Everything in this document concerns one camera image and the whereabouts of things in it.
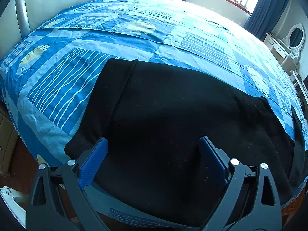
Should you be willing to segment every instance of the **mirror frame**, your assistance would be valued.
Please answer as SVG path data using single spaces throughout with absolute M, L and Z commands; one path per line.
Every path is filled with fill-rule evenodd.
M 301 42 L 299 43 L 298 46 L 296 47 L 291 47 L 290 46 L 290 37 L 291 37 L 291 34 L 293 33 L 293 30 L 295 30 L 296 28 L 299 28 L 300 30 L 303 31 L 303 37 L 301 39 Z M 291 50 L 291 52 L 297 57 L 299 58 L 300 55 L 301 55 L 301 50 L 304 46 L 304 41 L 305 41 L 305 37 L 306 37 L 306 34 L 305 34 L 305 30 L 304 30 L 304 27 L 301 23 L 298 23 L 298 24 L 295 24 L 289 31 L 288 35 L 282 39 L 283 43 Z

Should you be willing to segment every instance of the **bed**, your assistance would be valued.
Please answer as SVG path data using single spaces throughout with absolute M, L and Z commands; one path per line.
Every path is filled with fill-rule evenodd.
M 308 142 L 296 91 L 268 48 L 203 7 L 180 0 L 90 0 L 59 12 L 37 29 L 36 24 L 20 32 L 23 39 L 0 63 L 0 99 L 40 163 L 58 166 L 69 160 L 64 147 L 110 58 L 193 69 L 249 95 L 264 96 L 292 139 L 293 105 Z M 95 209 L 112 218 L 139 226 L 182 227 L 132 209 L 95 185 L 86 191 Z

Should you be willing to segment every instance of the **white wall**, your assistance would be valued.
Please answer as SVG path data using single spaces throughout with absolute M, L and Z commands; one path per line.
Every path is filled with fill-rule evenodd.
M 298 66 L 298 74 L 301 76 L 302 79 L 305 79 L 308 75 L 308 41 L 307 41 L 307 34 L 308 34 L 308 18 L 304 13 L 303 9 L 297 2 L 297 0 L 290 0 L 289 4 L 287 5 L 284 13 L 281 15 L 278 23 L 276 24 L 275 28 L 272 30 L 274 36 L 282 39 L 286 37 L 289 33 L 290 29 L 298 23 L 302 23 L 304 26 L 304 30 L 306 33 L 306 40 L 304 42 L 304 47 L 301 51 L 301 57 L 299 59 Z
M 249 14 L 240 9 L 239 7 L 229 3 L 226 0 L 186 0 L 187 2 L 194 3 L 210 9 L 223 17 L 226 17 L 240 26 L 244 26 L 249 18 Z

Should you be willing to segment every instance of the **silver bolt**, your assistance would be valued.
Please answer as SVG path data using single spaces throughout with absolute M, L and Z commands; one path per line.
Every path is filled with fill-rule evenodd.
M 38 166 L 39 169 L 44 169 L 46 167 L 46 164 L 45 163 L 42 163 Z
M 75 160 L 69 160 L 68 162 L 67 162 L 67 165 L 68 166 L 74 166 L 76 164 L 76 161 Z
M 267 165 L 266 163 L 261 163 L 261 168 L 267 169 L 267 168 L 268 168 L 268 165 Z
M 234 166 L 237 166 L 238 164 L 240 164 L 240 161 L 238 159 L 232 159 L 231 160 L 231 163 L 234 165 Z

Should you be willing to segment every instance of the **white leather headboard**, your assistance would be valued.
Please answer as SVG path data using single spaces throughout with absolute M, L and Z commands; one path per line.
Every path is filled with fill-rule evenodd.
M 62 10 L 89 1 L 92 0 L 11 0 L 0 17 L 0 60 Z

